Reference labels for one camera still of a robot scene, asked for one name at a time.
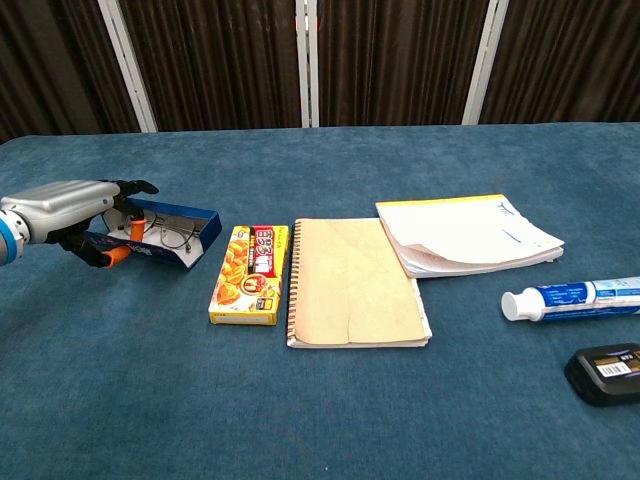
blue toothpaste tube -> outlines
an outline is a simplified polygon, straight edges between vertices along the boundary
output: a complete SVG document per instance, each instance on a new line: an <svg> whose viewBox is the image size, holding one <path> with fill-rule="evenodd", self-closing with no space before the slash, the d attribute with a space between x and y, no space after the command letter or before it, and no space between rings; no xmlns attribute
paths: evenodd
<svg viewBox="0 0 640 480"><path fill-rule="evenodd" d="M640 277L561 283L502 295L508 320L553 321L640 313Z"/></svg>

blue box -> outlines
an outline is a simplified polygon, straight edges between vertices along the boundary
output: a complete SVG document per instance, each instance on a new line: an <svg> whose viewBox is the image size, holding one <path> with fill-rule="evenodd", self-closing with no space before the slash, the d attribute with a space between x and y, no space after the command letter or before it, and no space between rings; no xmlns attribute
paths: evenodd
<svg viewBox="0 0 640 480"><path fill-rule="evenodd" d="M148 234L142 242L135 242L127 238L124 232L126 215L122 212L111 209L102 214L102 220L106 226L106 233L88 231L85 236L94 246L101 248L113 248L120 245L127 245L131 250L140 255L147 255L154 258L181 265L187 269L193 267L204 255L216 237L222 230L220 217L215 210L203 210L201 208L186 207L182 205L171 205L168 203L151 202L148 200L130 199L131 202L149 212L157 215L170 215L172 217L183 217L194 222L197 234L189 238L184 247L169 248L159 241L159 234L156 235L149 227Z"/></svg>

dark curtain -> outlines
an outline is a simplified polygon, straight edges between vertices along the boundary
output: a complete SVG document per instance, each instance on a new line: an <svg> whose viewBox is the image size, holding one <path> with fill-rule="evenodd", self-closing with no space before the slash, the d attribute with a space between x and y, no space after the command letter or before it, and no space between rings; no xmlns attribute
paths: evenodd
<svg viewBox="0 0 640 480"><path fill-rule="evenodd" d="M488 0L323 0L321 125L462 121Z"/></svg>
<svg viewBox="0 0 640 480"><path fill-rule="evenodd" d="M0 2L0 142L139 131L97 2Z"/></svg>
<svg viewBox="0 0 640 480"><path fill-rule="evenodd" d="M300 126L293 0L120 0L158 129Z"/></svg>
<svg viewBox="0 0 640 480"><path fill-rule="evenodd" d="M638 120L640 1L510 1L481 123Z"/></svg>

glasses lens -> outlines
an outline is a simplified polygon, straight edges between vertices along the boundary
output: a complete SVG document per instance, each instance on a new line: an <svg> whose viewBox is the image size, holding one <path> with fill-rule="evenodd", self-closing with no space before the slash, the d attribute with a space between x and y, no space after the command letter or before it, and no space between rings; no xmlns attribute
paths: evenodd
<svg viewBox="0 0 640 480"><path fill-rule="evenodd" d="M147 211L144 212L144 233L147 233L153 224L156 222L156 212ZM131 215L127 215L124 220L124 231L127 235L131 235Z"/></svg>
<svg viewBox="0 0 640 480"><path fill-rule="evenodd" d="M169 248L180 248L187 244L196 225L190 218L167 217L162 223L160 238L164 246Z"/></svg>

blue table cover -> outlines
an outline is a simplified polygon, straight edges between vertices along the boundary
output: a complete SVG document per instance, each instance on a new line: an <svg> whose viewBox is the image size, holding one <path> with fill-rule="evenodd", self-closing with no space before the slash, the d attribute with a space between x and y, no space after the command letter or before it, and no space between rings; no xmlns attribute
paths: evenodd
<svg viewBox="0 0 640 480"><path fill-rule="evenodd" d="M146 179L223 230L191 271L99 270L56 245L0 268L0 478L636 478L640 405L595 408L579 348L640 318L507 322L505 291L640 275L640 124L24 137L0 196ZM301 351L211 325L234 225L376 216L379 200L504 193L566 242L557 262L419 281L425 348Z"/></svg>

